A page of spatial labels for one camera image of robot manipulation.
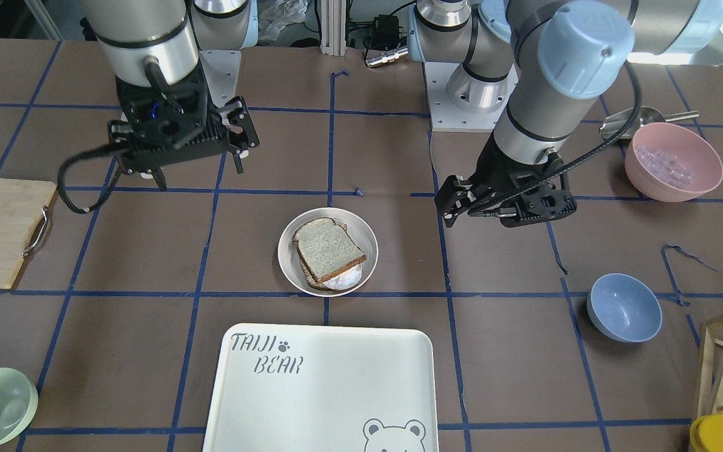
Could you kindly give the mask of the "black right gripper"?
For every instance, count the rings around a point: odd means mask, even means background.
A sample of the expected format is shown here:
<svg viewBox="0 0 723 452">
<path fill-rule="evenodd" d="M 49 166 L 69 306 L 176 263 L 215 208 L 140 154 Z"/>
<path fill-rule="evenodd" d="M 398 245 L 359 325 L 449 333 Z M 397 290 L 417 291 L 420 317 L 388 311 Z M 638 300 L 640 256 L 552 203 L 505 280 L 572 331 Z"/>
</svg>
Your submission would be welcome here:
<svg viewBox="0 0 723 452">
<path fill-rule="evenodd" d="M 117 79 L 117 98 L 128 124 L 127 149 L 117 153 L 117 188 L 167 191 L 161 167 L 223 153 L 241 175 L 243 159 L 259 147 L 245 99 L 236 95 L 217 111 L 201 66 L 166 92 Z"/>
</svg>

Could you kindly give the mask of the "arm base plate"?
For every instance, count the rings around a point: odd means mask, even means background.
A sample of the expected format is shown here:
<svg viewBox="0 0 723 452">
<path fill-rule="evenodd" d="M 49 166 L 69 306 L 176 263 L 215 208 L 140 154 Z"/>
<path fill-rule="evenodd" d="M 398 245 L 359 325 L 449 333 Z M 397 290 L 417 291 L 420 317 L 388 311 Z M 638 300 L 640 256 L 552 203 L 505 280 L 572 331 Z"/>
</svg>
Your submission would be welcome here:
<svg viewBox="0 0 723 452">
<path fill-rule="evenodd" d="M 216 107 L 224 107 L 236 96 L 242 52 L 239 50 L 204 50 L 200 52 L 210 98 Z"/>
<path fill-rule="evenodd" d="M 424 75 L 434 132 L 491 132 L 518 82 L 514 67 L 496 82 L 474 79 L 460 63 L 427 62 Z"/>
</svg>

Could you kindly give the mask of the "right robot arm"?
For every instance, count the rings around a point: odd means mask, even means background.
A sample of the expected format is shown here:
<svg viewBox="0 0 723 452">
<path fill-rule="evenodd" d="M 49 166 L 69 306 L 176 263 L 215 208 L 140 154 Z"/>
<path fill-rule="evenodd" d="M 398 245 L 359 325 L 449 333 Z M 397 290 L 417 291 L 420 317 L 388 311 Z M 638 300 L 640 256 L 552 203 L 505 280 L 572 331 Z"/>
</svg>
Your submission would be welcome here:
<svg viewBox="0 0 723 452">
<path fill-rule="evenodd" d="M 241 51 L 258 41 L 256 1 L 84 1 L 115 74 L 123 118 L 105 155 L 167 188 L 163 169 L 228 154 L 238 173 L 259 145 L 237 95 Z"/>
</svg>

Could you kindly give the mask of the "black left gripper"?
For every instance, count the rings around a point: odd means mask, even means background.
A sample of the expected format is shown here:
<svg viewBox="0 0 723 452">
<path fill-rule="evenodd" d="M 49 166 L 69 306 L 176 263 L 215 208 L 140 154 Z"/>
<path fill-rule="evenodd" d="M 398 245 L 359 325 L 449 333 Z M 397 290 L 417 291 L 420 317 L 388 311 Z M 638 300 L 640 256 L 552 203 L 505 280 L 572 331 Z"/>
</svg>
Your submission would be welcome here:
<svg viewBox="0 0 723 452">
<path fill-rule="evenodd" d="M 520 195 L 498 201 L 502 195 L 539 183 L 563 167 L 562 158 L 526 165 L 508 157 L 490 135 L 477 160 L 473 180 L 448 176 L 434 195 L 434 206 L 442 211 L 442 222 L 451 228 L 460 215 L 496 217 L 507 228 L 550 222 L 570 217 L 577 203 L 570 192 L 568 175 L 540 184 Z"/>
</svg>

